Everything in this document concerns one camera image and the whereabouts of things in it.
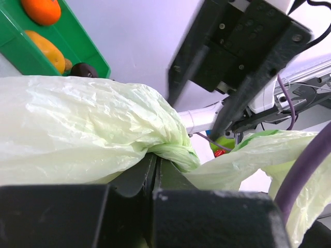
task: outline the white plastic bag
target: white plastic bag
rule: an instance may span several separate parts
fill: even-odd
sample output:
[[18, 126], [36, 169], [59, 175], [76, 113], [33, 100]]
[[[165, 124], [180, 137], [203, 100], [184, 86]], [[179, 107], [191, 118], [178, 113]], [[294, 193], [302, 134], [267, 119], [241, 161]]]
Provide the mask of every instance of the white plastic bag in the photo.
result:
[[[198, 188], [238, 190], [243, 180], [259, 168], [272, 178], [269, 195], [274, 198], [294, 161], [316, 133], [266, 131], [248, 136], [233, 152], [205, 163], [185, 176]], [[293, 248], [331, 202], [331, 156], [315, 171], [302, 189], [287, 222]]]
[[147, 152], [184, 171], [199, 159], [177, 112], [142, 84], [0, 79], [0, 184], [108, 182]]

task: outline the purple cable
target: purple cable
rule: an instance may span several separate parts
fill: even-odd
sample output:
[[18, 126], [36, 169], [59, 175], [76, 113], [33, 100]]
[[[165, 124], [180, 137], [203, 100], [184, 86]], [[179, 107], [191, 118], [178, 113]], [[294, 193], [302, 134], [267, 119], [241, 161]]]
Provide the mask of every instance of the purple cable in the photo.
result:
[[217, 144], [216, 142], [212, 141], [208, 136], [203, 135], [202, 133], [196, 133], [196, 134], [197, 134], [198, 136], [203, 137], [204, 139], [208, 140], [208, 141], [209, 141], [210, 143], [212, 143], [213, 145], [215, 145], [215, 146], [217, 146], [217, 147], [219, 147], [219, 148], [221, 148], [221, 149], [224, 149], [225, 151], [232, 151], [231, 149], [229, 149], [229, 148], [227, 148], [227, 147], [225, 147], [225, 146], [221, 146], [221, 145]]
[[283, 213], [285, 223], [288, 221], [292, 207], [301, 190], [330, 153], [331, 122], [300, 154], [277, 192], [275, 203]]
[[286, 97], [286, 100], [288, 101], [289, 106], [290, 106], [291, 117], [292, 118], [291, 118], [291, 124], [290, 124], [290, 126], [289, 126], [289, 128], [287, 130], [292, 130], [293, 127], [294, 127], [294, 124], [295, 124], [295, 109], [294, 109], [293, 103], [291, 101], [291, 98], [290, 98], [290, 96], [288, 94], [288, 91], [285, 89], [285, 86], [283, 84], [283, 81], [282, 81], [280, 75], [277, 76], [277, 81], [278, 81], [278, 83], [279, 83], [279, 85], [280, 85], [280, 87], [281, 87], [281, 89], [282, 89], [282, 91], [283, 91], [283, 93], [284, 93], [284, 95]]

